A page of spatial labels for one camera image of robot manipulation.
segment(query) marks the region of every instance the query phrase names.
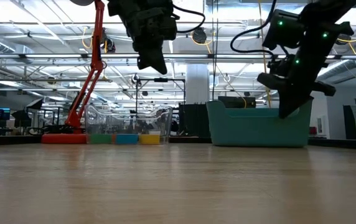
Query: wooden table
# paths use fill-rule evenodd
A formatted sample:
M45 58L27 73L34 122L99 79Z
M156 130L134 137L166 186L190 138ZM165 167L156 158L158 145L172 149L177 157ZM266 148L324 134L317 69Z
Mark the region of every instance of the wooden table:
M356 223L356 151L0 146L0 223Z

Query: ceiling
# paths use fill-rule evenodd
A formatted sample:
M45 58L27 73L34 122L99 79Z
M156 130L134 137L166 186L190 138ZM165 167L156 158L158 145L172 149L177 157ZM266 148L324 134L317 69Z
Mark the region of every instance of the ceiling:
M93 5L82 7L72 4L68 0L23 0L21 6L17 0L0 0L0 42L18 50L21 46L26 46L31 53L35 54L90 54L91 49L83 45L90 45L91 33L93 31L93 21L95 19L95 10ZM297 0L288 1L282 0L278 8L291 12L299 13L307 1ZM218 18L218 49L209 48L211 52L218 54L235 54L230 49L230 40L234 35L252 27L257 27L260 24L260 14L257 1L252 0L220 0L218 13L212 12L210 1L206 0L176 0L174 3L180 7L204 12L206 15L206 23L203 25L205 32L208 35L208 40L212 41L212 28L217 28ZM271 4L262 4L262 19L266 19ZM190 29L195 27L201 17L174 11L181 19L178 22L179 30ZM355 31L354 39L356 39L356 8L351 9L339 22L350 21ZM109 17L107 9L104 16L104 28L109 37L112 38L116 45L116 53L133 54L132 42L127 37L124 25L122 25L118 16ZM263 30L264 35L268 32L268 27ZM243 50L260 49L262 38L259 33L252 33L242 37L237 41L235 46ZM190 35L178 35L174 41L165 41L163 45L165 54L208 54L207 46L195 44ZM283 54L281 49L273 51L275 54ZM353 54L348 45L336 45L332 54ZM137 74L140 78L168 77L168 78L185 78L186 65L188 63L207 63L210 74L213 74L211 61L198 62L192 59L168 60L168 74L162 76L154 69L147 68L139 70L135 65L135 60L125 59L107 59L108 68L105 70L103 82L99 82L96 88L110 89L130 89L133 88L131 77ZM30 79L44 79L55 77L59 79L84 79L88 75L89 61L60 58L56 60L55 65L50 60L35 60L31 61L31 65L18 63L15 60L0 59L0 75L5 78L22 78L28 76ZM243 91L248 90L264 90L264 87L256 81L260 72L264 72L262 60L232 60L218 62L219 70L217 73L218 85L217 89L229 89L227 81L234 87ZM351 73L340 73L337 77L327 82L332 82L342 77L349 77ZM19 85L38 86L39 88L66 88L66 86L82 86L81 81L77 82L57 82L49 84L47 82L20 82ZM347 82L339 83L338 85L356 85L356 78ZM168 103L176 104L183 99L183 92L180 91L176 83L154 83L149 82L146 88L166 88L175 89L169 93L150 92L147 97L150 99L168 99ZM115 91L99 91L96 92L103 99L117 102L132 102L130 99L133 93L123 93ZM216 92L216 95L227 94L234 95L232 92ZM262 96L263 93L254 92L255 96ZM73 93L63 92L60 97L65 97L71 100L74 97Z

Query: clear plastic container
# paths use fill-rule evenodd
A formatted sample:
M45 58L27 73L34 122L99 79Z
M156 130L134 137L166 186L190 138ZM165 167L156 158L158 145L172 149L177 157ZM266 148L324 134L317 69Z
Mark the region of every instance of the clear plastic container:
M136 134L140 144L166 144L171 119L170 106L160 106L151 113L129 114L102 112L88 105L85 109L87 141L89 144L114 144L116 139L133 139L132 135Z

